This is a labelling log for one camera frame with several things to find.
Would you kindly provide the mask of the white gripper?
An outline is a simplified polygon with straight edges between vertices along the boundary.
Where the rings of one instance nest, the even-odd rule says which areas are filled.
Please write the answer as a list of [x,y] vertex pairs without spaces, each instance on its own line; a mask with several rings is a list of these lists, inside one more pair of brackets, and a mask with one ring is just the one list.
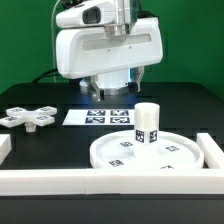
[[143,66],[157,64],[162,57],[157,18],[139,19],[127,35],[108,37],[103,27],[92,27],[65,29],[56,38],[59,73],[68,79],[91,76],[89,85],[95,101],[104,99],[104,91],[97,85],[98,74],[134,68],[134,91],[139,92]]

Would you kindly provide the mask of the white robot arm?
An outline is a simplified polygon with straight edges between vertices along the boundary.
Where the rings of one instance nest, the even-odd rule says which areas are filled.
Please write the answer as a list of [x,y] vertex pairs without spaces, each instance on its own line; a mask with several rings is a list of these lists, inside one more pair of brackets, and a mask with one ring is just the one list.
[[86,0],[56,16],[58,72],[81,79],[97,101],[138,92],[144,67],[163,57],[158,18],[137,11],[137,0]]

